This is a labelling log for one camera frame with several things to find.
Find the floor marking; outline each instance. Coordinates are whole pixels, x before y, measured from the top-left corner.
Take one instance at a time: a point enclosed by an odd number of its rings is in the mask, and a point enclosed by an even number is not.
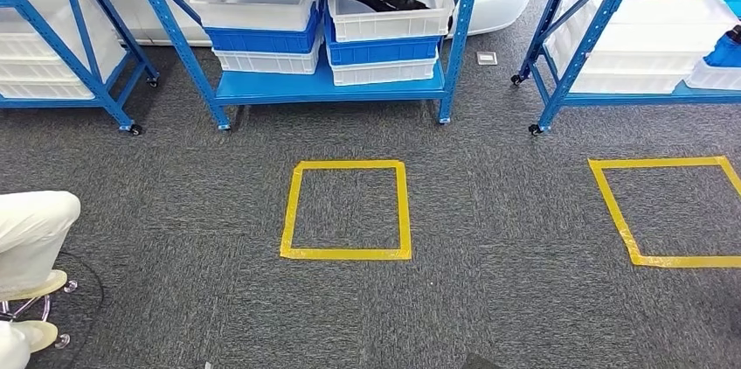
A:
[[[739,255],[700,255],[700,256],[656,256],[643,255],[635,242],[633,234],[623,217],[617,200],[610,189],[610,185],[605,178],[606,169],[619,168],[660,168],[660,167],[678,167],[678,166],[720,166],[725,175],[731,181],[736,189],[736,193],[741,198],[741,179],[733,170],[731,163],[726,157],[678,157],[678,158],[659,158],[659,159],[617,159],[617,160],[594,160],[589,159],[589,167],[592,168],[594,178],[597,180],[597,186],[602,192],[602,197],[607,205],[607,210],[613,217],[615,227],[618,229],[620,237],[626,245],[630,261],[636,266],[651,266],[663,268],[722,268],[722,267],[741,267],[741,256]]]
[[[299,205],[301,180],[305,170],[370,170],[391,168],[396,171],[398,201],[398,249],[293,248],[296,212]],[[410,260],[412,231],[409,222],[409,200],[406,191],[406,168],[396,160],[375,161],[301,161],[294,168],[288,193],[286,223],[280,241],[280,256],[302,260]]]

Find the blue plastic storage bin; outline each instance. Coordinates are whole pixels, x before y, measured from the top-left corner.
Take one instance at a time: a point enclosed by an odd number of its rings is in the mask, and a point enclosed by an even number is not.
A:
[[[269,31],[236,28],[204,28],[213,43],[213,49],[229,52],[311,52],[321,13],[316,4],[304,31]]]
[[[725,0],[737,17],[741,17],[741,0]]]
[[[324,39],[327,40],[331,63],[335,66],[434,59],[440,38],[432,36],[338,43],[329,9],[324,7]]]

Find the shelf upright post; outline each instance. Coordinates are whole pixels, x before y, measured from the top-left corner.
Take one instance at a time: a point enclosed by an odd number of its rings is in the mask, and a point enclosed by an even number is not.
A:
[[[447,71],[445,73],[446,94],[445,97],[440,100],[440,110],[438,112],[438,122],[440,124],[447,124],[450,122],[450,109],[453,105],[458,77],[461,74],[461,64],[463,62],[463,53],[466,49],[468,26],[471,23],[471,13],[473,10],[474,0],[459,1],[458,23],[455,26],[453,46],[450,49],[450,57],[447,61]]]
[[[144,50],[142,49],[142,47],[136,43],[136,39],[134,38],[134,35],[131,34],[131,31],[124,24],[123,19],[121,19],[121,16],[118,14],[118,12],[114,8],[111,1],[110,0],[96,0],[96,1],[98,2],[98,5],[106,13],[106,16],[108,16],[108,18],[111,20],[111,24],[113,24],[114,28],[118,31],[121,38],[123,38],[123,41],[126,43],[126,47],[135,55],[135,57],[139,60],[139,62],[144,64],[144,70],[147,72],[147,75],[149,76],[147,78],[147,82],[150,84],[156,84],[159,79],[160,73],[155,69],[155,67],[149,61],[149,58],[146,56],[146,54],[144,54]]]
[[[581,73],[582,67],[587,60],[587,53],[594,49],[594,46],[599,41],[599,37],[602,36],[602,31],[607,27],[607,23],[610,22],[610,18],[613,17],[613,13],[620,7],[623,0],[603,0],[599,5],[597,14],[592,19],[592,22],[587,28],[586,34],[581,40],[577,47],[577,51],[574,57],[571,58],[569,65],[564,71],[563,78],[556,85],[556,89],[553,91],[553,95],[550,97],[548,102],[545,104],[545,109],[538,120],[538,129],[536,132],[543,132],[551,129],[551,122],[553,117],[556,116],[558,110],[563,107],[564,98],[571,90],[571,86],[576,81],[579,73]]]
[[[558,9],[559,4],[561,4],[561,0],[548,0],[548,3],[545,5],[545,10],[543,15],[540,17],[540,22],[535,30],[535,35],[533,35],[533,38],[530,41],[528,53],[525,56],[523,65],[520,66],[520,72],[518,73],[520,81],[526,80],[530,77],[530,64],[535,62],[537,56],[540,54],[541,45],[543,43],[542,36],[546,31],[548,31],[548,28],[551,27],[553,17],[556,16],[556,9]]]
[[[206,101],[206,104],[211,111],[211,115],[213,115],[213,118],[218,125],[218,129],[230,129],[232,126],[229,123],[229,119],[226,117],[224,107],[218,105],[215,102],[215,91],[206,78],[203,69],[198,64],[196,55],[193,53],[193,50],[188,45],[188,41],[185,39],[183,32],[180,30],[180,26],[177,24],[175,16],[172,14],[172,10],[167,5],[167,1],[149,0],[149,4],[152,5],[155,13],[159,17],[160,21],[163,23],[163,27],[168,36],[170,36],[172,45],[177,50],[177,53],[180,55],[180,59],[185,65],[185,69],[188,71],[191,78],[193,79],[193,82],[196,84],[198,91],[200,91],[201,95],[203,95],[204,100]]]

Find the plastic crate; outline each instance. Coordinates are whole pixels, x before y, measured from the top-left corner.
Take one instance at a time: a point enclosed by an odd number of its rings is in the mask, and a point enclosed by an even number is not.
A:
[[[440,36],[434,36],[338,43],[332,17],[326,9],[324,10],[324,36],[327,39],[329,58],[335,66],[434,59],[440,42]]]
[[[70,8],[67,0],[30,1],[69,49],[80,59],[82,64],[88,66],[85,48],[80,39],[80,32],[77,29],[72,8]],[[116,51],[120,56],[119,59],[121,59],[126,52],[121,48],[118,42],[118,36],[111,28],[112,25],[97,5],[91,0],[80,0],[80,8],[85,17],[90,40],[99,63],[99,69],[105,77],[106,73],[104,71],[108,69],[108,65],[102,59],[106,57],[107,53]],[[59,64],[64,64],[57,53],[16,10],[0,9],[0,63],[4,63],[7,60],[11,64],[17,65],[21,59],[57,61]],[[5,78],[30,78],[34,77],[36,71],[17,70],[16,73],[18,75],[5,75]],[[59,74],[56,76],[48,76],[48,78],[65,79],[70,76],[70,73],[72,71],[64,68],[64,70],[60,69]]]
[[[434,74],[434,59],[388,61],[363,65],[337,66],[329,62],[335,85],[366,85],[371,83],[400,82],[404,80],[431,79]]]
[[[105,52],[97,52],[98,68],[107,81],[121,63],[126,51],[112,45]],[[0,80],[70,80],[77,78],[72,69],[59,57],[0,58]]]
[[[231,72],[314,74],[322,35],[317,34],[309,54],[289,52],[222,52],[214,50],[221,69]]]
[[[69,80],[0,80],[4,98],[90,100],[95,95],[80,79]]]
[[[190,5],[200,15],[204,27],[303,31],[311,6],[317,1],[190,0]]]
[[[566,67],[568,67],[578,48],[578,40],[572,37],[569,32],[569,25],[566,24],[561,28],[545,41],[545,48],[556,64],[558,77],[563,77]],[[640,51],[628,47],[630,45],[626,45],[623,50],[612,51],[599,51],[595,48],[588,54],[581,73],[621,73],[623,70],[654,74],[689,73],[697,61],[712,50],[706,45],[701,45],[694,51],[691,50],[691,47],[688,49],[676,47],[675,51],[665,48],[666,51],[663,52]]]
[[[303,31],[264,31],[232,28],[204,28],[213,49],[234,52],[311,52],[321,14],[312,7]]]
[[[580,74],[570,93],[573,94],[671,94],[686,78],[681,74],[651,74],[640,71],[623,73]]]
[[[419,0],[430,9],[375,12],[355,0],[328,1],[339,42],[446,35],[454,8],[453,0]]]
[[[699,61],[684,80],[688,87],[741,91],[741,67],[713,67]]]

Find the stacked bins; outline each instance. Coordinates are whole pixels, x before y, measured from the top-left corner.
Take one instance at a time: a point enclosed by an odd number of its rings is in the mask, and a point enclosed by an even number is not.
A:
[[[355,0],[327,0],[324,33],[335,85],[433,77],[454,1],[418,1],[428,9],[375,12]]]
[[[224,71],[313,74],[319,0],[190,0]]]
[[[578,0],[562,0],[557,16]],[[590,0],[545,41],[559,77],[599,9]],[[624,0],[571,87],[572,93],[670,94],[738,23],[724,0]]]
[[[30,0],[77,58],[90,69],[68,0]],[[80,0],[103,81],[126,51],[100,8]],[[95,95],[20,14],[0,9],[0,95],[12,99],[89,100]]]

